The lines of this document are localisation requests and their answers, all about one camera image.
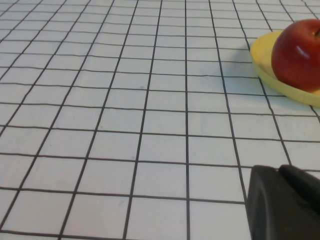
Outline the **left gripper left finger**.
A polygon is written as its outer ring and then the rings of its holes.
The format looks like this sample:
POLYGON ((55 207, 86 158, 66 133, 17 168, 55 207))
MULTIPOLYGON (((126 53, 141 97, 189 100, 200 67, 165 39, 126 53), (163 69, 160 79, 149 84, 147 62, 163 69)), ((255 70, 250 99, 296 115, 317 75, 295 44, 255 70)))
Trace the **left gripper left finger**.
POLYGON ((281 215, 279 169, 255 165, 250 174, 247 218, 253 240, 318 240, 320 217, 281 215))

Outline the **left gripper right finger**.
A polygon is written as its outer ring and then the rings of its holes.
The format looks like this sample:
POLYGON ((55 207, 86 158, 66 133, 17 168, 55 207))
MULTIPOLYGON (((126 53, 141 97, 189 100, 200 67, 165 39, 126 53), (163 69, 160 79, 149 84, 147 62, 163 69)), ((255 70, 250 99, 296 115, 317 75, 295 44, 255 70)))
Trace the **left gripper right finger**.
POLYGON ((279 214, 287 218, 303 214, 320 216, 320 180, 293 165, 281 165, 279 214))

